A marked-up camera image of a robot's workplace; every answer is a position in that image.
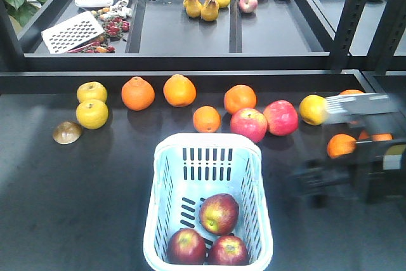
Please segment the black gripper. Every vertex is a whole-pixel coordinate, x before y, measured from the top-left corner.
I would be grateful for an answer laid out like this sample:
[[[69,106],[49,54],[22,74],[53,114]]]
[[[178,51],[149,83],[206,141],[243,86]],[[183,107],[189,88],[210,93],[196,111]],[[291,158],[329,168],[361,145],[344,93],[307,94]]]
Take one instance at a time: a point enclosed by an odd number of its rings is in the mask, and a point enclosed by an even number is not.
[[[357,141],[357,166],[353,186],[359,199],[368,202],[405,199],[405,121],[394,113],[396,103],[386,93],[335,95],[325,98],[326,124],[350,122],[363,116],[363,129],[370,135],[390,133],[390,141]],[[334,187],[350,184],[345,167],[321,159],[302,162],[287,177],[294,195],[327,195]]]

